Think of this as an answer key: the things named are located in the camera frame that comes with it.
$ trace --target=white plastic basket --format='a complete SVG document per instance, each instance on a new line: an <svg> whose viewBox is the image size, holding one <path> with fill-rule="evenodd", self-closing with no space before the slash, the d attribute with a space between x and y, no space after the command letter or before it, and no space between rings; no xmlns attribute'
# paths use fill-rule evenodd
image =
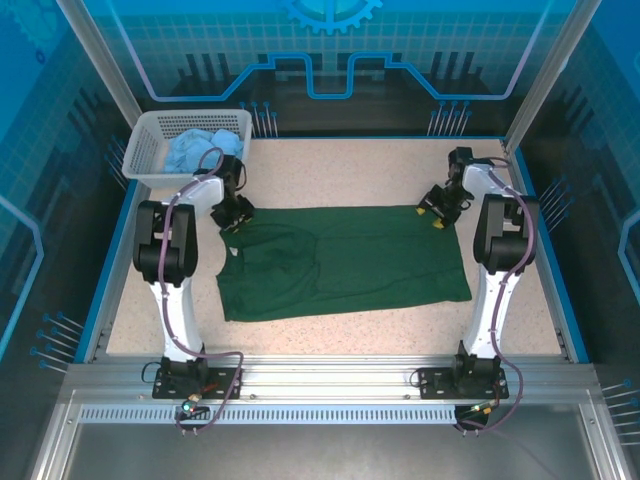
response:
<svg viewBox="0 0 640 480"><path fill-rule="evenodd" d="M166 110L143 113L131 133L122 173L149 188L180 188L193 178L191 173L165 173L169 139L192 128L215 132L221 128L244 141L242 163L249 158L251 114L246 110Z"/></svg>

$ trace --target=blue fabric in basket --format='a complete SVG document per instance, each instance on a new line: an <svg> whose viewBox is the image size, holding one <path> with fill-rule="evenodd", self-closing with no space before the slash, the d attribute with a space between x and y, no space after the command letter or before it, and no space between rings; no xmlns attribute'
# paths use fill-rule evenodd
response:
<svg viewBox="0 0 640 480"><path fill-rule="evenodd" d="M165 160L166 173L193 173L198 169L202 155L210 148L221 148L225 155L242 157L244 142L229 130L221 128L216 133L196 128L187 130L169 140L169 153ZM203 168L213 168L218 163L218 152L211 152L202 163Z"/></svg>

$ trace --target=dark green fabric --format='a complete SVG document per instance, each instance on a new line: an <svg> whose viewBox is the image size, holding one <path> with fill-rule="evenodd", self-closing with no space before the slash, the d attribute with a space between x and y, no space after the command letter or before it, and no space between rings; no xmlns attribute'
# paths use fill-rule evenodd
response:
<svg viewBox="0 0 640 480"><path fill-rule="evenodd" d="M225 318L470 300L455 229L438 230L434 219L410 206L258 209L237 233L222 233Z"/></svg>

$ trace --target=beige work surface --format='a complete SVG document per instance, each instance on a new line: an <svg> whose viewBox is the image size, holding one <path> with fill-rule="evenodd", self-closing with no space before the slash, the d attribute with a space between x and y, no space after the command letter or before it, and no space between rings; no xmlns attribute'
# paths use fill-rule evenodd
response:
<svg viewBox="0 0 640 480"><path fill-rule="evenodd" d="M257 208L415 205L447 175L456 146L474 156L501 156L498 140L291 139L252 140L243 195ZM152 192L164 198L172 191ZM456 223L464 268L475 298L478 265L472 243L479 206ZM216 275L224 244L209 216L198 220L198 268L193 301L207 351L246 354L455 353L471 323L473 301L283 320L225 322ZM505 353L556 354L558 342L538 272L529 267L513 294L502 346ZM122 294L107 353L161 355L163 335L149 286L133 265Z"/></svg>

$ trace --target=gear logo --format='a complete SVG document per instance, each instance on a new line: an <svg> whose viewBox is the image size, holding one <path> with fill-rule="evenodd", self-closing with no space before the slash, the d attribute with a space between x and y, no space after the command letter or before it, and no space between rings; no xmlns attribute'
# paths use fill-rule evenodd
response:
<svg viewBox="0 0 640 480"><path fill-rule="evenodd" d="M283 0L290 20L301 27L311 27L313 33L336 30L347 33L348 27L359 28L360 20L373 18L372 10L382 7L381 0Z"/></svg>
<svg viewBox="0 0 640 480"><path fill-rule="evenodd" d="M0 13L8 13L37 48L44 48L58 29L55 0L0 0Z"/></svg>

